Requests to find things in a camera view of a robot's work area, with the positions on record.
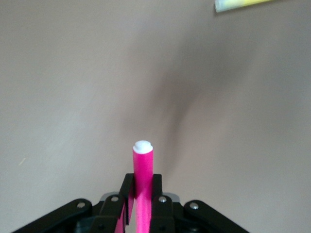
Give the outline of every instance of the screw head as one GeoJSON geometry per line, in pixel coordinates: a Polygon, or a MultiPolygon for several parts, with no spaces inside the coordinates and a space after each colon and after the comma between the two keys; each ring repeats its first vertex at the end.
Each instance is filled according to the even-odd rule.
{"type": "Polygon", "coordinates": [[[77,207],[78,207],[78,208],[83,208],[83,207],[85,207],[85,205],[86,205],[85,202],[79,202],[79,203],[77,204],[77,207]]]}
{"type": "Polygon", "coordinates": [[[199,205],[195,202],[191,202],[190,203],[190,208],[193,209],[193,210],[197,210],[199,209],[199,205]]]}
{"type": "Polygon", "coordinates": [[[159,197],[159,202],[165,203],[166,202],[166,197],[164,197],[164,196],[159,197]]]}
{"type": "Polygon", "coordinates": [[[111,198],[111,201],[114,201],[114,202],[116,202],[116,201],[118,201],[118,200],[119,200],[118,197],[112,197],[112,198],[111,198]]]}

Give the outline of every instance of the pink tube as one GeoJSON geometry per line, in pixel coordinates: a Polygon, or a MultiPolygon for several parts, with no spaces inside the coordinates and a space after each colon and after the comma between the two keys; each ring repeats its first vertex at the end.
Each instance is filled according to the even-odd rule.
{"type": "Polygon", "coordinates": [[[151,220],[153,177],[153,147],[148,141],[138,141],[133,147],[136,187],[136,233],[148,233],[151,220]]]}

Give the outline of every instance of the yellow marker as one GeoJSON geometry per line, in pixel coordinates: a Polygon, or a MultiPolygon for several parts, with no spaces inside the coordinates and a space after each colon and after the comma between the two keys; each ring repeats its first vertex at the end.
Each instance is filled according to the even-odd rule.
{"type": "Polygon", "coordinates": [[[216,12],[227,11],[272,0],[215,0],[216,12]]]}

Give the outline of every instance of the white tip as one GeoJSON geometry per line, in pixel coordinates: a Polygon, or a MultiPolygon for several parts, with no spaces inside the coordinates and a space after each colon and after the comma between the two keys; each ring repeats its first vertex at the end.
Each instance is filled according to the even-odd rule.
{"type": "Polygon", "coordinates": [[[151,146],[151,143],[148,141],[138,141],[133,146],[133,150],[137,154],[147,154],[151,152],[154,148],[151,146]]]}

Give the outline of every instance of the black mount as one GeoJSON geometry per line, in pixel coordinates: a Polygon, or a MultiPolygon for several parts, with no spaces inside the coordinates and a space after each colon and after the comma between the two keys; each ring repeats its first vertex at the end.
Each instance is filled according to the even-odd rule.
{"type": "MultiPolygon", "coordinates": [[[[134,204],[134,174],[125,175],[118,194],[92,206],[76,199],[14,233],[125,233],[134,204]]],[[[162,192],[162,175],[154,174],[150,233],[247,233],[204,202],[183,207],[162,192]]]]}

